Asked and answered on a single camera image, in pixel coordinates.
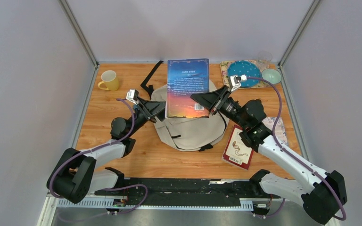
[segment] wooden table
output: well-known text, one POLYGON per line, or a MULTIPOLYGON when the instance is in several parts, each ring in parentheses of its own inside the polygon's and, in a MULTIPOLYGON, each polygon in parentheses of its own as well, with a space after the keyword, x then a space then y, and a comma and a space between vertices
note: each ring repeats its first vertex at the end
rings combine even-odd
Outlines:
MULTIPOLYGON (((149 100, 149 95, 140 87, 141 82, 153 68, 154 64, 102 64, 100 65, 95 86, 92 91, 88 109, 82 125, 77 149, 90 148, 108 141, 110 123, 115 117, 129 118, 129 109, 118 97, 125 98, 129 89, 137 89, 140 97, 149 100), (119 76, 120 88, 117 91, 104 91, 97 87, 104 71, 114 70, 119 76)), ((220 88, 223 85, 220 66, 210 65, 210 80, 220 88)), ((148 84, 155 89, 167 83, 167 65, 162 64, 148 84)), ((282 119, 284 121, 290 147, 300 154, 295 131, 285 103, 283 92, 282 119)), ((250 99, 260 99, 267 116, 278 113, 278 99, 272 88, 241 89, 231 95, 242 105, 250 99)), ((250 178, 260 169, 269 170, 280 177, 291 178, 281 167, 268 158, 253 153, 249 170, 240 169, 222 160, 222 153, 230 136, 232 121, 228 124, 224 138, 213 149, 203 152, 181 152, 162 143, 152 123, 146 123, 132 138, 136 144, 132 152, 121 159, 113 160, 99 169, 113 167, 126 177, 141 178, 250 178)))

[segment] robotic arm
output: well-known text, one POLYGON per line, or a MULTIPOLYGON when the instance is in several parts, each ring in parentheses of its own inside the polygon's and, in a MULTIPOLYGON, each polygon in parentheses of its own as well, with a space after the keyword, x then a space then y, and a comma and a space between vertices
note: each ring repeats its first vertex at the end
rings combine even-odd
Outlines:
POLYGON ((165 102, 144 100, 134 89, 127 93, 127 99, 135 104, 132 116, 129 119, 113 119, 108 142, 91 149, 77 151, 68 148, 64 151, 47 181, 47 188, 53 196, 79 203, 87 193, 123 187, 122 172, 110 167, 95 173, 94 170, 109 161, 127 156, 135 144, 135 139, 129 136, 147 121, 156 122, 156 118, 161 121, 165 118, 165 102))
POLYGON ((230 87, 224 85, 214 92, 193 94, 191 98, 208 109, 210 114, 221 112, 242 127, 243 131, 239 135, 246 146, 273 160, 295 178, 283 179, 262 169, 252 176, 251 181, 259 183, 268 194, 278 195, 303 206, 311 218, 326 224, 339 211, 340 206, 347 202, 343 176, 337 171, 328 173, 278 142, 272 131, 262 123, 266 114, 261 100, 250 100, 241 107, 238 101, 229 97, 241 86, 240 81, 246 79, 246 76, 230 76, 230 87))

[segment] polka dot plate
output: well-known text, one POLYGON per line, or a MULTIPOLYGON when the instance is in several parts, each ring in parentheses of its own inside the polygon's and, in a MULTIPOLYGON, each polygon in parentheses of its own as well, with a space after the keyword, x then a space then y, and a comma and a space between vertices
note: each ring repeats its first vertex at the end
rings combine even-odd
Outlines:
MULTIPOLYGON (((258 78, 262 77, 260 69, 256 65, 244 60, 236 61, 230 64, 228 68, 228 76, 233 76, 233 75, 238 75, 238 76, 246 75, 247 77, 258 77, 258 78)), ((242 81, 241 85, 242 87, 252 87, 258 83, 259 80, 248 79, 246 81, 242 81)))

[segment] yellow mug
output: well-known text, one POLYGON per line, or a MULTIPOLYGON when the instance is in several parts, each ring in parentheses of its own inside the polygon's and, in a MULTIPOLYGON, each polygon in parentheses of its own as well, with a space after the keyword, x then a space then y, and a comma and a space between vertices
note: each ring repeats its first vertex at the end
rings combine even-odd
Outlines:
POLYGON ((102 79, 102 81, 100 81, 98 83, 99 89, 110 90, 110 91, 118 90, 119 83, 118 83, 118 77, 116 75, 116 72, 105 71, 102 73, 100 78, 102 79))

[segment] blue book cover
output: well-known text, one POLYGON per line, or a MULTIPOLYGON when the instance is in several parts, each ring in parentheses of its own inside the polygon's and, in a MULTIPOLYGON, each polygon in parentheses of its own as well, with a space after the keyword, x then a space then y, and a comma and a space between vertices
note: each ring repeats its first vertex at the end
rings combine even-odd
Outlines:
POLYGON ((167 118, 209 117, 209 111, 190 98, 209 92, 209 59, 167 62, 167 118))

